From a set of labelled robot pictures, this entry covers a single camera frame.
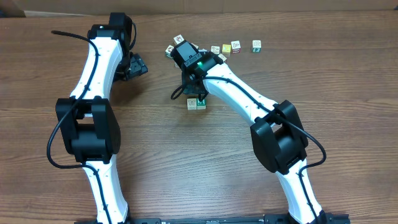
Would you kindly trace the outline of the white block butterfly picture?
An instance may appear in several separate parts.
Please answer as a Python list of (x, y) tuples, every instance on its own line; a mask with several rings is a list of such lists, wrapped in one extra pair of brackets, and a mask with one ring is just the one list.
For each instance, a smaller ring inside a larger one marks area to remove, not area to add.
[(197, 99), (196, 98), (187, 98), (187, 109), (188, 110), (197, 110)]

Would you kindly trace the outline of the white block green side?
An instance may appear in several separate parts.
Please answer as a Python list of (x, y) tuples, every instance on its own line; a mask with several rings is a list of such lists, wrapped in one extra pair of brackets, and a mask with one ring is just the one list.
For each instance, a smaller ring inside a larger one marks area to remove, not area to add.
[(198, 110), (205, 110), (205, 109), (206, 109), (206, 100), (200, 101), (200, 100), (197, 98), (197, 109), (198, 109)]

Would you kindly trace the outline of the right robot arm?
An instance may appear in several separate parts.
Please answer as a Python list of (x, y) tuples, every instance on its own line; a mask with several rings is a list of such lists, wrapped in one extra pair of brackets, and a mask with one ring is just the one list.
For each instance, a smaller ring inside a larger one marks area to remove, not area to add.
[(295, 106), (277, 103), (262, 96), (239, 79), (222, 58), (200, 51), (186, 40), (170, 56), (182, 71), (182, 85), (171, 98), (184, 90), (217, 96), (250, 126), (253, 151), (259, 162), (274, 173), (285, 193), (290, 219), (295, 223), (321, 223), (324, 211), (317, 202), (308, 178), (306, 147), (319, 142), (302, 126)]

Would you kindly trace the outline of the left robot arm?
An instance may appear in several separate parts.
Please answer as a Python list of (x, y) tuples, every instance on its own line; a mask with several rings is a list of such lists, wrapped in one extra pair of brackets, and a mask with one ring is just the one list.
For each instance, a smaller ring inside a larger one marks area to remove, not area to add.
[[(112, 12), (107, 24), (95, 24), (87, 36), (74, 36), (89, 44), (80, 80), (68, 98), (55, 105), (58, 123), (47, 144), (47, 159), (59, 169), (83, 169), (95, 199), (94, 223), (130, 223), (131, 215), (119, 181), (117, 154), (121, 130), (109, 102), (112, 85), (147, 73), (148, 68), (132, 48), (136, 25), (123, 12)], [(75, 165), (57, 164), (51, 141), (60, 131)]]

